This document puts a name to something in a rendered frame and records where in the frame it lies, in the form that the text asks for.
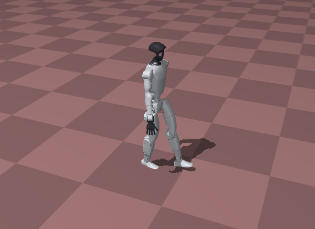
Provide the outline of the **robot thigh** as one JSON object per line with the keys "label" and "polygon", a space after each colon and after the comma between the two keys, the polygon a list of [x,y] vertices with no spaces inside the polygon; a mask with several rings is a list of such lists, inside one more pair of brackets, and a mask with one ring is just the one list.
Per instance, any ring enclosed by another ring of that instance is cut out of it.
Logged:
{"label": "robot thigh", "polygon": [[[158,120],[158,115],[155,113],[155,109],[153,109],[153,117],[154,117],[153,123],[155,124],[156,128],[159,130],[159,120]],[[144,114],[144,121],[147,121],[147,112],[145,112],[145,114]],[[149,133],[149,131],[148,131],[148,133]],[[152,145],[155,142],[155,140],[157,139],[158,133],[159,133],[159,131],[157,131],[155,129],[155,135],[154,135],[154,132],[153,132],[153,135],[151,135],[151,131],[150,131],[150,135],[148,134],[147,136],[144,137],[144,139],[145,138],[149,139],[149,142]]]}
{"label": "robot thigh", "polygon": [[174,114],[174,111],[170,102],[167,99],[163,99],[163,98],[162,98],[162,101],[163,101],[162,110],[164,110],[163,117],[168,126],[168,129],[165,131],[164,135],[168,139],[172,139],[175,136],[176,127],[177,127],[175,114]]}

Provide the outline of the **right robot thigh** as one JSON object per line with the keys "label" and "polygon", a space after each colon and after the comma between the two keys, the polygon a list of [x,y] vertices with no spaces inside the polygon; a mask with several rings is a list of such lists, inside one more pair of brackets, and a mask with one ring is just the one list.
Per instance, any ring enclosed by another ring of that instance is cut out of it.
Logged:
{"label": "right robot thigh", "polygon": [[[159,120],[158,120],[158,115],[155,113],[155,109],[153,109],[153,117],[154,117],[153,123],[155,124],[156,128],[159,130]],[[147,121],[147,112],[145,112],[145,114],[144,114],[144,121]],[[149,133],[149,131],[148,131],[148,133]],[[150,131],[150,135],[148,134],[147,136],[144,137],[144,139],[145,138],[149,139],[149,142],[152,145],[155,142],[155,140],[157,139],[158,133],[159,133],[159,131],[157,131],[155,129],[155,135],[154,135],[154,132],[153,132],[153,135],[151,135],[151,131]]]}

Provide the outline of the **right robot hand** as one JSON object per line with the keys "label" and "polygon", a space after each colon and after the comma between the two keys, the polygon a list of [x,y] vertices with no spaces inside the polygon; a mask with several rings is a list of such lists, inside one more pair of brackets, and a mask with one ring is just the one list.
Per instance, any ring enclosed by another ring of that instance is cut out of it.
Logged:
{"label": "right robot hand", "polygon": [[149,135],[150,135],[150,131],[151,131],[151,135],[153,135],[153,132],[154,132],[154,135],[155,135],[155,129],[158,131],[158,129],[156,128],[155,124],[153,123],[154,122],[154,117],[153,117],[153,121],[148,121],[148,118],[147,118],[147,131],[146,131],[146,134],[148,134],[148,131],[149,131]]}

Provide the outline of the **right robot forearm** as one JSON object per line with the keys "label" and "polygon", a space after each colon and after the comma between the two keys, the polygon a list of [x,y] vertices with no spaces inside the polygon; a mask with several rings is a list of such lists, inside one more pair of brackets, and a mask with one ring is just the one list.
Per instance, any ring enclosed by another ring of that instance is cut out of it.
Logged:
{"label": "right robot forearm", "polygon": [[145,105],[147,110],[148,121],[153,121],[153,102],[151,101],[152,97],[150,94],[145,96]]}

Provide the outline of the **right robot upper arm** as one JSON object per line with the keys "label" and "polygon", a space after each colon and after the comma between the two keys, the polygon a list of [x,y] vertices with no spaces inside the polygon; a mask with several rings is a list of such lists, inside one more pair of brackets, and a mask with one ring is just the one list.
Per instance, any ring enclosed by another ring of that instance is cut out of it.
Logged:
{"label": "right robot upper arm", "polygon": [[145,71],[143,71],[142,77],[144,80],[144,91],[145,91],[145,96],[146,94],[150,94],[153,100],[155,98],[155,94],[151,92],[152,88],[152,78],[153,78],[153,69],[152,68],[147,68]]}

